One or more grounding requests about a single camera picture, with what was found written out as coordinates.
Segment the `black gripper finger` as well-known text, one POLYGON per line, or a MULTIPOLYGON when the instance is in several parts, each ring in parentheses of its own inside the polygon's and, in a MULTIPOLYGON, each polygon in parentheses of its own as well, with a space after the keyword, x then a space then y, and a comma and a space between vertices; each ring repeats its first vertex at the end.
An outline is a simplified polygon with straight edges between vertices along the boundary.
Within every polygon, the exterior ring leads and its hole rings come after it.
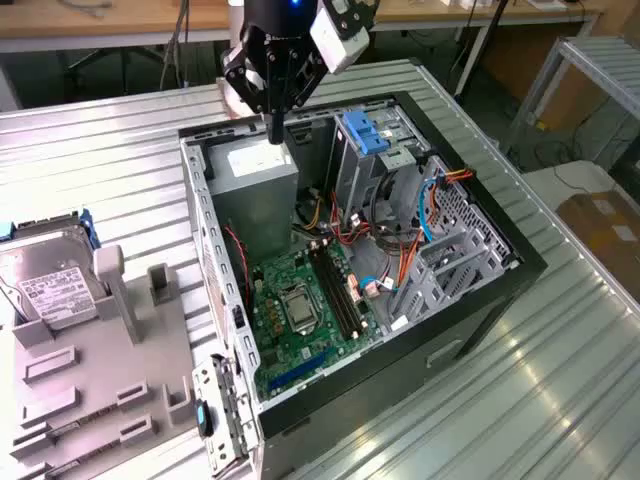
POLYGON ((284 85, 277 103, 276 143, 284 140, 284 120, 294 107, 301 107, 309 99, 315 88, 327 73, 327 67, 319 54, 310 54, 307 59, 295 65, 290 60, 285 71, 284 85))
POLYGON ((261 115, 267 138, 276 143, 276 115, 268 103, 266 83, 248 61, 242 47, 233 47, 222 57, 221 88, 227 110, 233 118, 261 115))

